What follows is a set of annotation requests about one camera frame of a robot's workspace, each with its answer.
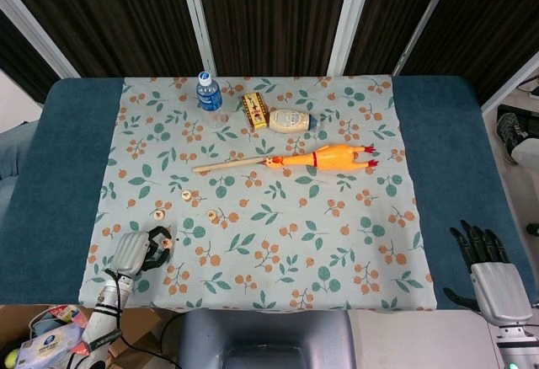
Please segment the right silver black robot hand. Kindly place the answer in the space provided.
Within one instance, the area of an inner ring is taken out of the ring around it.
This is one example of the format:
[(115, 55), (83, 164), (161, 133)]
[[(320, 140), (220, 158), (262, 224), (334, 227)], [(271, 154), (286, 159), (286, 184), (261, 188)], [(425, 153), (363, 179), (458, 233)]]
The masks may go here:
[(512, 264), (500, 238), (490, 229), (461, 221), (460, 230), (450, 233), (461, 251), (475, 297), (462, 297), (451, 288), (443, 289), (456, 305), (479, 313), (499, 327), (528, 322), (532, 307), (517, 267)]

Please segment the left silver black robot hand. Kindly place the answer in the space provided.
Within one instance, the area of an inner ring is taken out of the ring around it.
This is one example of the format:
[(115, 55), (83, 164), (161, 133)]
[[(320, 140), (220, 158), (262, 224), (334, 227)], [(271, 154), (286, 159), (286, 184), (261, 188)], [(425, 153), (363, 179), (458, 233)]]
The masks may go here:
[(141, 272), (162, 267), (169, 260), (172, 248), (172, 235), (163, 226), (127, 233), (118, 242), (110, 269), (133, 279)]

